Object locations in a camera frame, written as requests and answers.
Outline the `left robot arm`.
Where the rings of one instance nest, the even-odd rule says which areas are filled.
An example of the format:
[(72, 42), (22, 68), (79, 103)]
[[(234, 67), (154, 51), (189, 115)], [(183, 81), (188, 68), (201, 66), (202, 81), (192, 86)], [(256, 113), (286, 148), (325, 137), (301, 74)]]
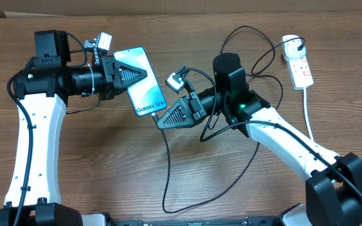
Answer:
[(66, 31), (35, 33), (36, 54), (7, 83), (18, 107), (19, 133), (0, 225), (114, 225), (108, 213), (83, 215), (62, 204), (58, 185), (60, 132), (73, 95), (110, 100), (143, 80), (146, 70), (95, 48), (95, 62), (71, 64)]

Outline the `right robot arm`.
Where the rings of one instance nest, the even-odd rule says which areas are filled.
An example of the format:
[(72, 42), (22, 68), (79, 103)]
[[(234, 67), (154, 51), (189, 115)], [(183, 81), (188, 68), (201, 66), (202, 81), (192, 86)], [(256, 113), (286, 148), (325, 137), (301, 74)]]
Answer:
[(190, 128), (221, 113), (228, 129), (267, 147), (305, 184), (305, 203), (284, 211), (275, 225), (361, 225), (362, 160), (353, 153), (340, 156), (323, 148), (285, 121), (249, 88), (237, 54), (222, 53), (212, 65), (212, 87), (201, 93), (187, 80), (188, 67), (169, 75), (167, 86), (188, 94), (156, 120), (158, 128)]

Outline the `blue Galaxy smartphone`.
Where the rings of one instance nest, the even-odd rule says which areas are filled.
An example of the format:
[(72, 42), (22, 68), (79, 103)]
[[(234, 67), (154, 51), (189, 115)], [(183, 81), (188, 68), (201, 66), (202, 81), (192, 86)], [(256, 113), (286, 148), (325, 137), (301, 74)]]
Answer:
[(143, 47), (116, 51), (114, 58), (128, 65), (146, 70), (147, 77), (128, 87), (128, 95), (138, 117), (163, 110), (167, 102), (158, 84), (148, 55)]

